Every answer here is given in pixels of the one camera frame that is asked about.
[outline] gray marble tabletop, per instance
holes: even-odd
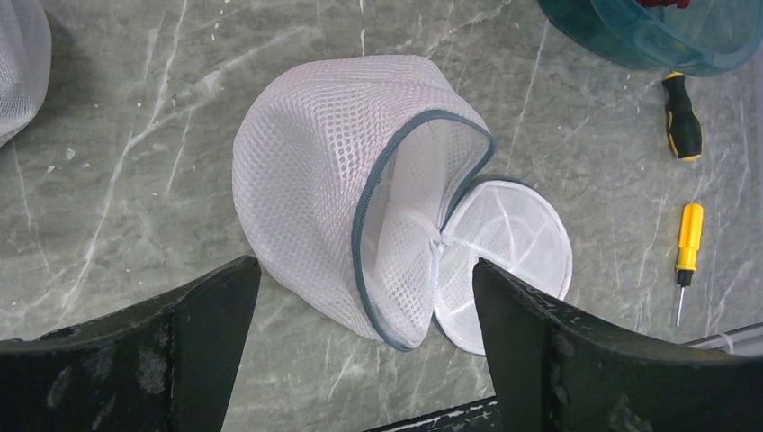
[[[567,39],[536,0],[43,0],[48,100],[0,148],[0,339],[35,338],[250,253],[230,194],[249,105],[300,63],[432,59],[500,141],[491,173],[541,191],[574,250],[568,300],[686,341],[763,320],[751,65],[689,79],[705,154],[664,133],[662,71]],[[705,207],[701,267],[675,328],[681,209]],[[492,393],[483,358],[434,328],[402,354],[359,338],[269,277],[224,430],[359,431]]]

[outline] white mesh fabric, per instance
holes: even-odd
[[[553,207],[522,184],[479,183],[456,206],[443,242],[435,315],[455,345],[470,353],[485,355],[471,287],[480,258],[556,298],[563,299],[570,288],[567,231]]]
[[[279,283],[359,335],[410,349],[432,317],[444,215],[490,150],[484,122],[432,62],[314,62],[276,78],[247,113],[233,197]]]
[[[31,119],[50,75],[50,27],[37,0],[0,0],[0,146]]]

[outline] blue plastic container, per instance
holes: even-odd
[[[763,0],[692,0],[686,9],[645,9],[635,0],[539,0],[580,45],[629,68],[697,77],[734,70],[763,39]]]

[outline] mesh bag lid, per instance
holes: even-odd
[[[298,66],[256,99],[233,149],[233,198],[263,267],[361,336],[418,346],[440,230],[492,155],[480,116],[429,60]]]
[[[0,0],[0,146],[31,119],[48,92],[50,27],[37,0]]]
[[[443,230],[435,315],[459,348],[485,355],[474,306],[472,270],[485,258],[534,288],[564,299],[572,277],[572,247],[551,205],[509,179],[475,181]]]

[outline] screwdriver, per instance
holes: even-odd
[[[684,214],[681,217],[681,232],[678,235],[678,262],[676,263],[676,282],[681,285],[681,294],[678,297],[676,327],[681,325],[684,291],[691,285],[691,277],[696,271],[696,253],[699,251],[699,240],[702,237],[703,214],[702,206],[692,202],[684,207]]]
[[[696,118],[686,90],[686,76],[673,72],[662,86],[668,91],[668,142],[680,160],[694,160],[702,155],[702,126]]]

